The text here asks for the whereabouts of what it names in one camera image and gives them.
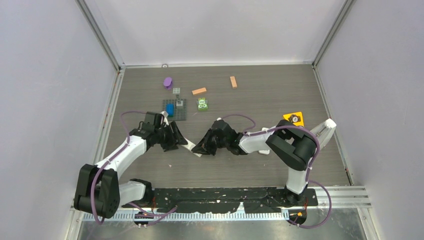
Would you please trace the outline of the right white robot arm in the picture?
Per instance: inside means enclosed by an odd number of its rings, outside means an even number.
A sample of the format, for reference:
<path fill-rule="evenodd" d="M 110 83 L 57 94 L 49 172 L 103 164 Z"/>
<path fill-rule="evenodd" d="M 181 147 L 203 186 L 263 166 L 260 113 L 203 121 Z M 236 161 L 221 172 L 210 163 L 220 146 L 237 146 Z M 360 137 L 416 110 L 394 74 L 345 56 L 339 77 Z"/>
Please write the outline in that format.
<path fill-rule="evenodd" d="M 284 198 L 290 205 L 299 205 L 306 197 L 312 162 L 321 146 L 314 133 L 284 119 L 274 127 L 256 132 L 236 132 L 223 119 L 218 119 L 191 151 L 213 156 L 217 149 L 227 149 L 236 156 L 274 152 L 288 168 Z"/>

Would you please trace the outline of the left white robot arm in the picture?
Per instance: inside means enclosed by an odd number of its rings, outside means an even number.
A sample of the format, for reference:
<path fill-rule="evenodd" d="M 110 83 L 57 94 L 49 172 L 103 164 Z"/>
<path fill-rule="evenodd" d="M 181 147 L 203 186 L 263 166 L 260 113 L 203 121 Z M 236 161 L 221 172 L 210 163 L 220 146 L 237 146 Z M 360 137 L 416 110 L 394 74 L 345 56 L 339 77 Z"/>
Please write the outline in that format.
<path fill-rule="evenodd" d="M 182 146 L 188 150 L 194 144 L 183 137 L 177 124 L 169 122 L 166 113 L 145 112 L 137 128 L 126 131 L 123 143 L 96 164 L 85 164 L 78 175 L 73 207 L 92 214 L 98 224 L 115 215 L 118 208 L 135 204 L 148 207 L 154 202 L 154 190 L 149 181 L 133 178 L 120 184 L 128 167 L 154 145 L 164 152 Z"/>

